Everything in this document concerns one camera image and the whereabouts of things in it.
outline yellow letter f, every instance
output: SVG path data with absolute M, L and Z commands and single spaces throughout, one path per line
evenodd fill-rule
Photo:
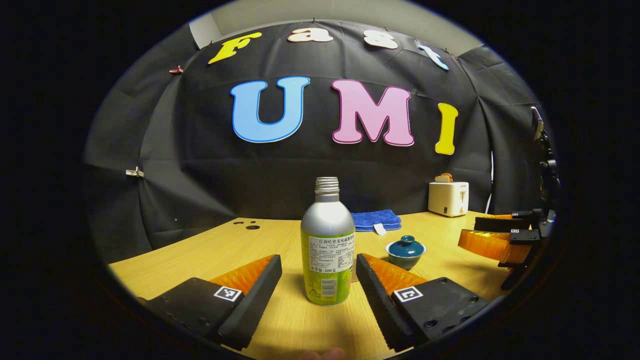
M 262 33 L 253 33 L 224 42 L 222 44 L 222 49 L 220 49 L 215 58 L 209 60 L 209 63 L 212 64 L 216 61 L 230 58 L 231 56 L 236 54 L 234 49 L 242 49 L 247 44 L 249 44 L 250 39 L 259 38 L 260 36 L 262 36 Z

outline wooden table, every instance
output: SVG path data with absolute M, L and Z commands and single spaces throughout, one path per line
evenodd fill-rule
M 410 234 L 427 247 L 412 273 L 427 280 L 448 277 L 479 296 L 493 300 L 507 291 L 500 285 L 507 269 L 498 261 L 459 248 L 461 229 L 473 229 L 469 212 L 458 218 L 434 213 L 401 215 L 402 229 L 386 235 L 356 233 L 356 254 L 386 258 L 385 245 Z M 248 225 L 260 229 L 247 230 Z M 396 355 L 378 328 L 359 282 L 349 298 L 335 307 L 321 307 L 304 295 L 300 221 L 238 218 L 161 249 L 110 264 L 135 296 L 152 299 L 190 277 L 209 280 L 271 254 L 282 257 L 282 277 L 248 348 L 255 359 L 297 359 L 305 350 L 345 350 L 345 359 L 386 359 Z

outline cup lid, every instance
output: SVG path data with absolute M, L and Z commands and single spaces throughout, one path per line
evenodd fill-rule
M 393 256 L 400 256 L 402 258 L 413 258 L 415 256 L 423 255 L 427 248 L 415 241 L 415 238 L 411 235 L 404 235 L 399 241 L 391 243 L 387 247 L 389 254 Z

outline white toaster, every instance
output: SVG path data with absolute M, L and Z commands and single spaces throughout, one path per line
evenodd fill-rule
M 429 211 L 458 217 L 469 209 L 469 183 L 429 183 Z

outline barcode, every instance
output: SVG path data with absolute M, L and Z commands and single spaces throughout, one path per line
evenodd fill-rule
M 336 279 L 323 279 L 322 280 L 322 296 L 335 296 L 336 284 L 338 280 Z

